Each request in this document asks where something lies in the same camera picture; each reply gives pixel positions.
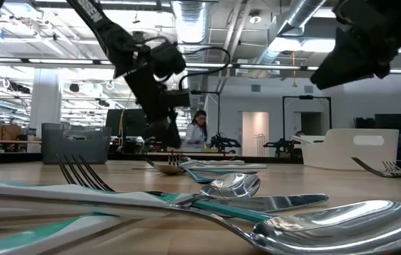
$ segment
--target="monitor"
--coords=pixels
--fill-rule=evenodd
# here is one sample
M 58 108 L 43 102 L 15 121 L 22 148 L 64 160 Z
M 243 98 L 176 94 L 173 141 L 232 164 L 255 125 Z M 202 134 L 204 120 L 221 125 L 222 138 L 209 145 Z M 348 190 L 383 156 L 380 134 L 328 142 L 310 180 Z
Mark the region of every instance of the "monitor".
M 397 129 L 401 134 L 401 114 L 376 114 L 375 128 Z
M 142 136 L 147 128 L 145 113 L 142 109 L 110 109 L 106 116 L 106 127 L 112 129 L 112 136 L 119 136 L 121 118 L 123 122 L 122 128 L 124 128 L 124 133 L 128 137 Z

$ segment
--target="white lab coat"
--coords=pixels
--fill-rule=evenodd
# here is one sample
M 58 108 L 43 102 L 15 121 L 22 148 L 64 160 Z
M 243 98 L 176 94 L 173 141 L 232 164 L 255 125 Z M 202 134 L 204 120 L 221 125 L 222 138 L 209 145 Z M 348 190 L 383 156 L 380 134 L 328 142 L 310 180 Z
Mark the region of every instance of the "white lab coat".
M 189 140 L 200 140 L 199 144 L 189 144 Z M 202 148 L 205 144 L 205 135 L 202 131 L 202 128 L 198 127 L 195 123 L 191 123 L 188 125 L 186 129 L 186 136 L 183 139 L 182 147 L 185 148 Z

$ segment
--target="black robotic arm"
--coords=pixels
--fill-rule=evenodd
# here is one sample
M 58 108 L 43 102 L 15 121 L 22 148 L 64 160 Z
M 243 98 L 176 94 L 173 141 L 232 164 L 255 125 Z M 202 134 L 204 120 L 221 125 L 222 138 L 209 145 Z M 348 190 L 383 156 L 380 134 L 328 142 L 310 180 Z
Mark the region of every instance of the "black robotic arm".
M 186 63 L 175 44 L 164 42 L 150 48 L 137 42 L 131 34 L 111 21 L 94 0 L 67 0 L 92 30 L 101 49 L 115 66 L 114 78 L 124 76 L 142 106 L 149 123 L 145 137 L 155 136 L 172 147 L 180 147 L 174 107 L 189 105 L 188 89 L 167 91 L 159 78 L 181 73 Z
M 311 76 L 319 89 L 390 73 L 401 48 L 401 0 L 339 0 L 336 46 Z

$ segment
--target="wall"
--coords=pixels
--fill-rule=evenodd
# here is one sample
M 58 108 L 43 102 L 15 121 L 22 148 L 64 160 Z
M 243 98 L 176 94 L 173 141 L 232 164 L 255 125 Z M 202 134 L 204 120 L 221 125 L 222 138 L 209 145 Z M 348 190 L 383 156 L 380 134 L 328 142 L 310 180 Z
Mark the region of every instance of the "wall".
M 209 90 L 214 90 L 217 77 L 209 77 Z M 303 95 L 304 86 L 312 85 L 309 79 L 297 79 L 298 87 L 292 87 L 293 80 L 257 79 L 230 77 L 221 95 L 220 130 L 228 137 L 238 139 L 240 133 L 240 111 L 262 111 L 269 113 L 269 140 L 277 141 L 283 136 L 282 131 L 282 96 Z M 252 93 L 251 84 L 260 84 L 261 92 Z M 351 82 L 324 91 L 314 88 L 315 96 L 332 98 L 333 128 L 352 128 L 354 118 L 373 117 L 376 113 L 401 113 L 401 75 L 389 75 L 383 80 L 378 78 Z M 295 109 L 319 109 L 320 104 L 314 101 L 294 100 L 291 113 L 286 114 L 287 123 L 295 123 Z M 208 102 L 208 132 L 216 133 L 217 105 Z M 286 125 L 286 135 L 296 132 Z

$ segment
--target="handle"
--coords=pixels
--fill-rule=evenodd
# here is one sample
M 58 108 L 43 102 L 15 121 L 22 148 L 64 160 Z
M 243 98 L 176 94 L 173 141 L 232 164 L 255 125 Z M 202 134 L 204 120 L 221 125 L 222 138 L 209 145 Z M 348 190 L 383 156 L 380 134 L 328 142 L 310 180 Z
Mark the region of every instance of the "handle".
M 0 254 L 40 254 L 101 230 L 118 225 L 123 220 L 110 215 L 87 215 L 52 223 L 0 238 Z
M 198 174 L 196 174 L 195 172 L 189 170 L 189 169 L 185 169 L 182 168 L 196 183 L 201 183 L 201 184 L 209 184 L 212 181 L 214 181 L 215 179 L 211 179 L 211 178 L 204 178 Z
M 98 191 L 72 184 L 53 186 L 29 186 L 26 183 L 0 181 L 0 195 L 79 200 L 86 202 L 105 202 L 121 205 L 142 205 L 166 207 L 168 201 L 145 192 L 116 193 Z
M 258 223 L 276 217 L 276 215 L 271 215 L 264 212 L 257 212 L 254 210 L 241 209 L 233 206 L 221 205 L 217 203 L 209 203 L 205 201 L 196 201 L 193 203 L 193 206 L 211 212 L 220 213 L 223 215 L 239 217 L 243 220 L 248 220 L 254 223 Z

